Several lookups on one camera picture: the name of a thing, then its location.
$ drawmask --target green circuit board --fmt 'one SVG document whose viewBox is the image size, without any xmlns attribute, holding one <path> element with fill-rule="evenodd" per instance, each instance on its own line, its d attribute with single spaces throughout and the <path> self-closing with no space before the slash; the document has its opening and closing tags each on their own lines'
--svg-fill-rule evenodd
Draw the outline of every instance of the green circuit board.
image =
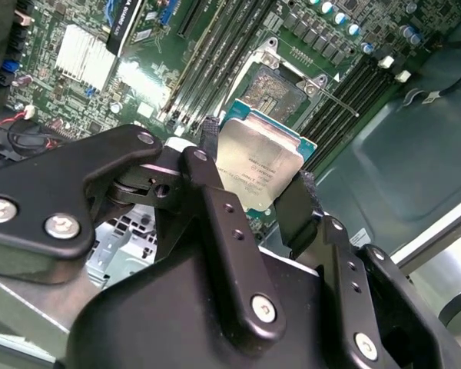
<svg viewBox="0 0 461 369">
<path fill-rule="evenodd" d="M 103 65 L 106 58 L 88 61 L 87 49 L 68 32 L 104 49 L 124 17 L 124 5 L 135 2 L 140 8 L 120 57 L 111 56 L 108 73 L 94 88 L 95 68 L 87 67 Z M 12 88 L 11 107 L 34 105 L 35 120 L 71 139 L 136 124 L 162 140 L 177 134 L 197 141 L 204 116 L 222 117 L 239 98 L 302 133 L 338 90 L 355 92 L 357 101 L 363 94 L 373 98 L 359 85 L 362 78 L 349 78 L 359 73 L 366 45 L 416 72 L 429 57 L 431 40 L 461 22 L 461 0 L 114 0 L 111 26 L 108 3 L 36 2 L 17 72 L 33 82 Z M 358 31 L 351 32 L 352 25 Z M 406 26 L 419 42 L 403 34 Z M 310 81 L 321 81 L 323 90 L 310 93 Z M 345 118 L 347 107 L 334 105 L 337 116 L 353 120 L 353 129 L 328 148 L 322 168 L 400 87 L 392 84 L 355 119 L 353 113 Z M 250 218 L 258 240 L 273 223 L 273 207 Z"/>
<path fill-rule="evenodd" d="M 175 5 L 172 16 L 162 25 L 161 13 L 171 3 Z M 180 126 L 183 135 L 193 138 L 205 115 L 218 114 L 226 101 L 242 97 L 257 68 L 250 68 L 240 83 L 236 78 L 250 53 L 270 38 L 277 40 L 280 64 L 299 71 L 302 79 L 325 74 L 324 89 L 333 93 L 362 58 L 363 43 L 373 48 L 388 45 L 406 63 L 419 65 L 428 52 L 423 42 L 407 42 L 400 27 L 416 26 L 424 39 L 429 39 L 437 32 L 446 34 L 461 22 L 461 2 L 448 5 L 443 0 L 420 0 L 411 14 L 406 11 L 409 2 L 405 0 L 342 0 L 332 4 L 326 14 L 321 8 L 324 3 L 142 1 L 122 56 L 114 61 L 103 89 L 93 92 L 88 83 L 69 78 L 56 64 L 69 25 L 77 25 L 100 42 L 107 41 L 106 1 L 37 2 L 35 23 L 18 72 L 31 75 L 34 82 L 26 88 L 13 88 L 10 103 L 33 104 L 41 123 L 71 138 L 123 124 L 143 125 L 163 139 Z M 338 25 L 335 17 L 339 12 L 345 14 L 346 21 Z M 292 15 L 297 22 L 291 25 Z M 323 36 L 325 48 L 320 50 L 315 43 L 306 42 L 306 33 L 298 31 L 299 22 L 307 26 L 306 31 L 312 28 Z M 358 35 L 349 35 L 352 24 L 360 27 Z M 296 75 L 290 80 L 303 90 L 297 87 Z M 287 116 L 287 125 L 305 125 L 325 101 L 323 95 L 308 97 Z"/>
</svg>

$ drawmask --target ram slot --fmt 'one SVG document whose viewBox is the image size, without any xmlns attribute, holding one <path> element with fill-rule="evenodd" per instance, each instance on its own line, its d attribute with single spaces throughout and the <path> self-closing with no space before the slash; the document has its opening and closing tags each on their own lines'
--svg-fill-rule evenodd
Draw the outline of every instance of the ram slot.
<svg viewBox="0 0 461 369">
<path fill-rule="evenodd" d="M 342 82 L 342 84 L 335 90 L 333 95 L 342 101 L 342 98 L 344 98 L 345 94 L 353 86 L 363 86 L 360 78 L 363 78 L 364 75 L 369 72 L 370 69 L 368 66 L 368 57 L 362 58 L 357 66 L 352 70 L 352 72 L 348 74 L 347 78 Z M 324 122 L 328 122 L 327 119 L 330 118 L 330 114 L 335 108 L 339 108 L 336 102 L 330 99 L 326 100 L 321 108 L 314 113 L 307 127 L 305 127 L 305 129 L 299 133 L 304 137 L 310 137 L 313 135 L 318 129 L 322 128 L 322 124 L 324 124 Z"/>
<path fill-rule="evenodd" d="M 218 73 L 219 69 L 226 68 L 225 65 L 230 60 L 224 58 L 229 55 L 229 51 L 233 50 L 236 44 L 242 42 L 242 36 L 239 37 L 238 41 L 235 38 L 240 34 L 241 28 L 246 25 L 249 21 L 250 15 L 253 14 L 253 10 L 256 8 L 254 0 L 247 0 L 246 4 L 237 13 L 236 18 L 233 20 L 233 26 L 229 27 L 224 33 L 223 38 L 219 41 L 219 45 L 215 48 L 213 54 L 210 57 L 210 62 L 207 67 L 203 70 L 201 77 L 197 80 L 197 84 L 194 86 L 193 93 L 189 96 L 189 99 L 185 102 L 184 110 L 187 112 L 183 121 L 187 121 L 194 112 L 194 105 L 198 104 L 204 96 L 208 85 L 211 83 L 212 78 Z"/>
<path fill-rule="evenodd" d="M 218 45 L 221 43 L 221 37 L 226 30 L 234 26 L 234 16 L 242 8 L 242 4 L 245 1 L 231 0 L 225 5 L 216 24 L 205 36 L 202 43 L 203 47 L 195 55 L 194 61 L 191 63 L 191 68 L 186 71 L 181 83 L 167 104 L 167 106 L 171 106 L 172 112 L 181 110 L 185 106 L 186 100 L 195 93 L 194 86 L 210 63 L 210 55 L 218 48 Z"/>
<path fill-rule="evenodd" d="M 192 110 L 192 115 L 196 121 L 201 121 L 203 117 L 209 113 L 210 107 L 222 93 L 228 88 L 232 79 L 232 72 L 236 69 L 238 63 L 247 54 L 251 46 L 253 35 L 256 34 L 258 28 L 263 22 L 268 13 L 268 5 L 272 2 L 263 0 L 258 2 L 251 13 L 248 14 L 247 20 L 244 22 L 247 27 L 240 30 L 242 34 L 234 45 L 227 50 L 224 57 L 220 57 L 221 63 L 214 69 L 213 74 L 205 82 L 204 93 L 196 100 L 196 107 Z"/>
<path fill-rule="evenodd" d="M 357 111 L 361 114 L 366 114 L 369 111 L 369 108 L 375 104 L 379 96 L 388 91 L 389 87 L 390 84 L 387 83 L 376 83 L 374 89 L 370 93 L 370 97 L 362 97 L 364 106 L 362 108 L 358 108 Z M 331 131 L 327 136 L 325 136 L 319 144 L 321 145 L 321 149 L 317 152 L 317 155 L 314 155 L 310 160 L 309 169 L 315 169 L 317 165 L 327 158 L 327 156 L 331 154 L 338 145 L 342 144 L 345 136 L 347 136 L 349 132 L 355 128 L 357 123 L 358 121 L 356 119 L 352 119 L 351 117 L 344 118 L 344 122 L 341 123 L 336 130 Z"/>
<path fill-rule="evenodd" d="M 385 94 L 393 84 L 393 76 L 386 71 L 381 71 L 370 63 L 363 67 L 369 72 L 368 75 L 365 76 L 365 73 L 361 72 L 353 79 L 361 83 L 350 85 L 340 93 L 342 101 L 355 108 L 360 117 L 363 117 L 375 105 L 379 96 Z M 338 145 L 341 145 L 359 121 L 339 108 L 329 110 L 323 118 L 327 123 L 321 119 L 320 125 L 315 127 L 315 134 L 307 136 L 318 144 L 317 152 L 304 165 L 309 171 L 314 170 Z"/>
</svg>

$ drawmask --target label sticker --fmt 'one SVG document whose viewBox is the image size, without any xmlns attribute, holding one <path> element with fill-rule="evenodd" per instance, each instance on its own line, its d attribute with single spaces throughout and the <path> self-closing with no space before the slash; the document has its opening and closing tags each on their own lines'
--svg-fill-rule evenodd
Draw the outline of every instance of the label sticker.
<svg viewBox="0 0 461 369">
<path fill-rule="evenodd" d="M 350 243 L 358 248 L 361 248 L 365 244 L 369 244 L 371 241 L 372 240 L 370 239 L 369 234 L 367 234 L 365 228 L 362 228 L 350 239 Z"/>
</svg>

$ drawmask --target hole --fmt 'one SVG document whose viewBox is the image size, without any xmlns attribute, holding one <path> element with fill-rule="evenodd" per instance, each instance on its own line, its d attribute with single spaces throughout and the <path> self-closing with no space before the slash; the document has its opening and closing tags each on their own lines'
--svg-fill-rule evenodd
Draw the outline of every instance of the hole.
<svg viewBox="0 0 461 369">
<path fill-rule="evenodd" d="M 134 229 L 133 231 L 131 231 L 131 233 L 133 233 L 135 236 L 137 237 L 140 237 L 140 238 L 146 238 L 147 235 L 140 232 L 138 229 Z"/>
<path fill-rule="evenodd" d="M 224 209 L 227 213 L 234 213 L 234 207 L 231 204 L 225 204 Z"/>
<path fill-rule="evenodd" d="M 360 287 L 359 287 L 359 285 L 357 283 L 352 282 L 352 288 L 356 293 L 358 293 L 358 294 L 362 293 L 362 290 L 360 289 Z"/>
<path fill-rule="evenodd" d="M 234 229 L 232 231 L 232 237 L 234 237 L 238 241 L 244 240 L 244 233 L 239 231 L 238 229 Z"/>
<path fill-rule="evenodd" d="M 118 229 L 125 232 L 128 229 L 128 226 L 126 224 L 119 223 L 118 224 Z"/>
<path fill-rule="evenodd" d="M 154 192 L 155 192 L 155 195 L 158 197 L 158 198 L 165 198 L 167 196 L 167 194 L 169 194 L 169 186 L 166 185 L 166 184 L 159 184 Z"/>
</svg>

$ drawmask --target capacitor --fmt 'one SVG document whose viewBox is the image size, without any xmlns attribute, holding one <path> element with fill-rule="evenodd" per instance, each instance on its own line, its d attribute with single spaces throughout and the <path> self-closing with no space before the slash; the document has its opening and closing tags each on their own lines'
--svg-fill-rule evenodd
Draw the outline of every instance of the capacitor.
<svg viewBox="0 0 461 369">
<path fill-rule="evenodd" d="M 406 12 L 408 14 L 413 14 L 418 9 L 418 5 L 415 2 L 409 2 L 406 4 Z"/>
<path fill-rule="evenodd" d="M 349 25 L 347 32 L 350 36 L 357 36 L 360 34 L 360 26 L 356 24 Z"/>
<path fill-rule="evenodd" d="M 413 29 L 413 27 L 410 27 L 409 25 L 402 25 L 400 27 L 400 34 L 404 38 L 410 38 L 413 35 L 415 35 L 415 30 Z"/>
<path fill-rule="evenodd" d="M 347 15 L 345 13 L 338 13 L 335 15 L 334 22 L 336 25 L 342 25 L 347 20 Z"/>
<path fill-rule="evenodd" d="M 111 110 L 113 114 L 119 114 L 121 109 L 123 109 L 123 105 L 120 102 L 113 102 L 109 105 L 109 110 Z"/>
<path fill-rule="evenodd" d="M 417 46 L 422 42 L 422 36 L 418 35 L 417 33 L 410 37 L 410 44 Z"/>
<path fill-rule="evenodd" d="M 12 81 L 12 86 L 17 88 L 23 88 L 29 86 L 34 81 L 31 75 L 21 75 Z"/>
<path fill-rule="evenodd" d="M 321 5 L 321 13 L 328 14 L 333 11 L 333 4 L 331 2 L 324 2 Z"/>
<path fill-rule="evenodd" d="M 364 54 L 372 54 L 374 52 L 374 47 L 369 42 L 363 42 L 360 46 Z"/>
</svg>

